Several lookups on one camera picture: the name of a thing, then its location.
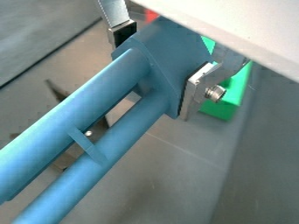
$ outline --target red object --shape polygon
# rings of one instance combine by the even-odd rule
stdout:
[[[151,11],[151,10],[144,10],[144,21],[147,23],[151,23],[156,18],[158,18],[158,14]]]

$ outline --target blue metal rod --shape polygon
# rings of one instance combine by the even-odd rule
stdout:
[[[14,221],[15,224],[54,224],[60,222],[163,115],[168,109],[168,104],[167,96],[158,92],[151,92],[136,103],[96,142],[96,148],[107,157],[107,161],[99,164],[84,153],[24,209]]]
[[[130,49],[0,150],[0,204],[23,190],[74,143],[71,126],[86,131],[148,72],[146,56]]]

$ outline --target blue bracket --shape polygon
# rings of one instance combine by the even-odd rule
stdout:
[[[103,71],[0,150],[0,204],[24,189],[74,141],[87,152],[14,223],[60,222],[159,117],[178,117],[184,80],[211,61],[200,35],[163,17],[122,44],[112,58]],[[132,90],[142,100],[94,144],[83,131]]]

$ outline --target metal bracket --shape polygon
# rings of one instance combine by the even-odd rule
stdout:
[[[124,0],[98,0],[98,3],[107,24],[108,43],[116,49],[136,33],[136,22],[130,19]]]
[[[187,80],[180,109],[180,118],[184,121],[196,113],[207,99],[216,103],[220,101],[227,90],[218,84],[235,75],[250,62],[250,59],[220,44],[215,45],[212,58],[219,64],[207,63]]]

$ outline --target green block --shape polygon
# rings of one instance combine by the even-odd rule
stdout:
[[[203,42],[208,48],[210,53],[212,52],[215,42],[208,38],[202,37]],[[249,83],[249,76],[253,67],[250,62],[242,70],[230,79],[224,80],[219,85],[227,89],[227,93],[220,99],[219,103],[207,100],[200,105],[200,112],[218,117],[219,119],[228,121],[242,104],[245,91]]]

